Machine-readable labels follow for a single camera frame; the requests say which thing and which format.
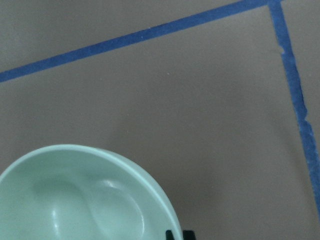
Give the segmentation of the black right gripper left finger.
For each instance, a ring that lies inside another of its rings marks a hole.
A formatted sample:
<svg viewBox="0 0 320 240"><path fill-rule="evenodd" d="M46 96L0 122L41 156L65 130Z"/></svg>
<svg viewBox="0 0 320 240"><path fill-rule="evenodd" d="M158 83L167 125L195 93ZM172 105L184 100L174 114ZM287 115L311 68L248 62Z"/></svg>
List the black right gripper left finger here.
<svg viewBox="0 0 320 240"><path fill-rule="evenodd" d="M167 230L165 232L165 239L166 240L175 240L175 237L174 237L173 232L171 230Z"/></svg>

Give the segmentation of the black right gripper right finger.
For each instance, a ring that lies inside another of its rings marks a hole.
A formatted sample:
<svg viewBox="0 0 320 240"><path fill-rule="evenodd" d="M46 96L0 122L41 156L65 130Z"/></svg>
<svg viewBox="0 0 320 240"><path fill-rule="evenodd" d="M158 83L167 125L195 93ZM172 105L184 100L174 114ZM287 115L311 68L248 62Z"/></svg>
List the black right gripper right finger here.
<svg viewBox="0 0 320 240"><path fill-rule="evenodd" d="M183 230L182 233L184 240L196 240L196 235L193 230Z"/></svg>

